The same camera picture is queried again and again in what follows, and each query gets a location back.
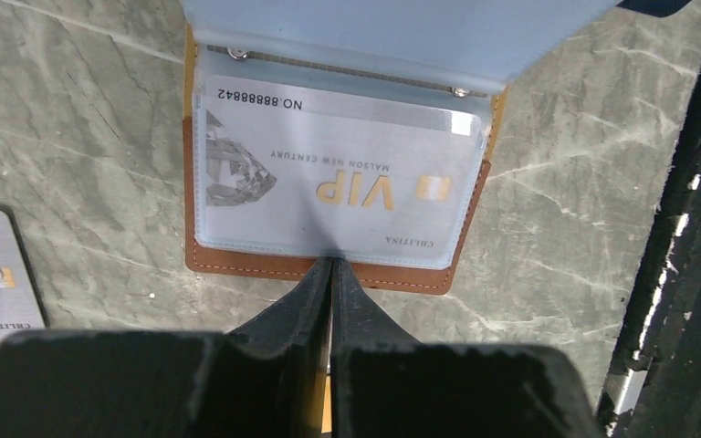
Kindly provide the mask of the brown leather card holder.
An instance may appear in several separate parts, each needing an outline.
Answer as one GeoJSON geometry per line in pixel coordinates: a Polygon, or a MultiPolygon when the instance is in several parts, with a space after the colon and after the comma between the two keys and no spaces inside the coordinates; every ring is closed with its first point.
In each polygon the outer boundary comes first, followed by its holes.
{"type": "Polygon", "coordinates": [[[452,285],[507,88],[612,1],[186,1],[185,263],[452,285]]]}

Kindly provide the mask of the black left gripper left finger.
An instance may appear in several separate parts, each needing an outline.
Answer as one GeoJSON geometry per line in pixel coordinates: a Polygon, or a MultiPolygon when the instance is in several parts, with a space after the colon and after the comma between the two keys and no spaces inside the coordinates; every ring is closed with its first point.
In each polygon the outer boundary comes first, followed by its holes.
{"type": "Polygon", "coordinates": [[[0,437],[317,437],[333,263],[227,332],[25,330],[0,342],[0,437]]]}

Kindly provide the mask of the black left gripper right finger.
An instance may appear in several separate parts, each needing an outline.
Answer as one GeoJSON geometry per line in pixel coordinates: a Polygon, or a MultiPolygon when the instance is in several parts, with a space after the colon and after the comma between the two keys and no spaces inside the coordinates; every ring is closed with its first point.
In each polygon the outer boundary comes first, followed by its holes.
{"type": "Polygon", "coordinates": [[[599,437],[580,374],[551,346],[424,343],[332,263],[336,437],[599,437]]]}

